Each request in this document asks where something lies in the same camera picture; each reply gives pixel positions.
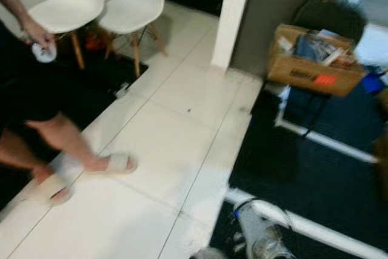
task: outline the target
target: black carpet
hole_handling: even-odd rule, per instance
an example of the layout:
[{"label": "black carpet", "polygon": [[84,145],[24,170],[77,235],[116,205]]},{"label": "black carpet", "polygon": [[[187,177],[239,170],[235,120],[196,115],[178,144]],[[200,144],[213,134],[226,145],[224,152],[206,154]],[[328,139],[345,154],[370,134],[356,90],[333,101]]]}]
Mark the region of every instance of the black carpet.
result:
[{"label": "black carpet", "polygon": [[[54,88],[61,110],[80,128],[85,129],[114,100],[114,91],[123,82],[136,81],[133,61],[122,57],[104,60],[103,52],[84,53],[86,69],[78,69],[74,54],[59,56],[56,64],[44,64],[41,73]],[[141,73],[147,70],[141,64]],[[21,121],[13,121],[10,128],[20,134],[31,150],[45,161],[51,161],[58,152],[50,148],[32,129]],[[30,181],[26,171],[0,164],[0,210]]]},{"label": "black carpet", "polygon": [[[310,97],[311,93],[292,87],[284,119],[307,127],[322,102],[322,98],[317,97],[307,109]],[[384,129],[378,107],[378,101],[367,94],[360,83],[346,97],[330,97],[314,131],[372,153],[373,142],[383,135]]]},{"label": "black carpet", "polygon": [[[237,187],[343,234],[388,251],[388,204],[380,200],[372,165],[274,128],[278,98],[263,92],[229,179]],[[232,206],[224,203],[211,245],[235,255]],[[355,258],[283,229],[300,258]]]}]

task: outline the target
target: person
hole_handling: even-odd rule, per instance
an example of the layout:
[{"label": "person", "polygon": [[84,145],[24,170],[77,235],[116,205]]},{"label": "person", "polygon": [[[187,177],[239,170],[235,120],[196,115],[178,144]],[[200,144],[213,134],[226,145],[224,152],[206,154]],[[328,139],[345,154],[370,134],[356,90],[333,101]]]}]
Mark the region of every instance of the person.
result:
[{"label": "person", "polygon": [[[33,42],[49,52],[54,36],[26,12],[20,0],[0,0],[18,20]],[[70,198],[62,179],[27,147],[20,136],[7,128],[12,118],[38,131],[47,144],[77,158],[90,172],[133,172],[137,164],[125,155],[98,157],[92,153],[78,128],[55,106],[52,88],[36,70],[41,66],[30,48],[0,22],[0,162],[30,170],[39,190],[52,204]]]}]

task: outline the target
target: red object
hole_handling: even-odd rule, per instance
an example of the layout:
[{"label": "red object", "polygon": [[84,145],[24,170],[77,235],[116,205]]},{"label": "red object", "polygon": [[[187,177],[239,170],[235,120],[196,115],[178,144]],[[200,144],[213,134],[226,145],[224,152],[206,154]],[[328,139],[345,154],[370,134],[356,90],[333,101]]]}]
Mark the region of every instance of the red object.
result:
[{"label": "red object", "polygon": [[100,35],[96,35],[93,32],[89,32],[86,37],[86,50],[90,52],[100,51],[106,49],[106,43],[104,38]]},{"label": "red object", "polygon": [[330,75],[320,74],[314,81],[316,85],[333,86],[337,81],[337,78]]}]

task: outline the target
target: white plastic chair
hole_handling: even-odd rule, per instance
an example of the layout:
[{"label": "white plastic chair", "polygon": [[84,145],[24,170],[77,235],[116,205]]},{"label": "white plastic chair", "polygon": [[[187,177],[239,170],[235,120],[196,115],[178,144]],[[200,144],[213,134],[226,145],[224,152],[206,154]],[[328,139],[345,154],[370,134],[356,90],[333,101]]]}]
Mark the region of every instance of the white plastic chair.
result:
[{"label": "white plastic chair", "polygon": [[158,45],[167,56],[159,33],[152,22],[162,13],[164,0],[109,0],[99,18],[99,26],[111,33],[110,44],[105,57],[114,52],[112,39],[116,35],[132,34],[132,44],[135,56],[135,71],[140,76],[138,30],[146,27],[151,30]]},{"label": "white plastic chair", "polygon": [[71,33],[78,65],[84,69],[85,64],[75,30],[97,18],[103,8],[104,0],[46,0],[28,12],[50,33]]}]

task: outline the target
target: sandal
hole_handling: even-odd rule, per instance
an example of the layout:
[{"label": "sandal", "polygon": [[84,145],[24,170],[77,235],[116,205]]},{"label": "sandal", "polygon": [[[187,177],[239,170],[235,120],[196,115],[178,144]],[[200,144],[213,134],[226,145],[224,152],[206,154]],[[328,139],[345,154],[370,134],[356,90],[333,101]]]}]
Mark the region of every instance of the sandal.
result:
[{"label": "sandal", "polygon": [[[43,199],[47,200],[52,206],[63,204],[72,197],[66,183],[55,173],[39,184],[38,188]],[[68,190],[67,194],[61,198],[56,198],[55,195],[64,189]]]},{"label": "sandal", "polygon": [[133,164],[131,169],[127,169],[128,155],[112,154],[109,159],[108,167],[105,170],[85,171],[88,174],[129,174],[138,168],[138,163],[131,159]]}]

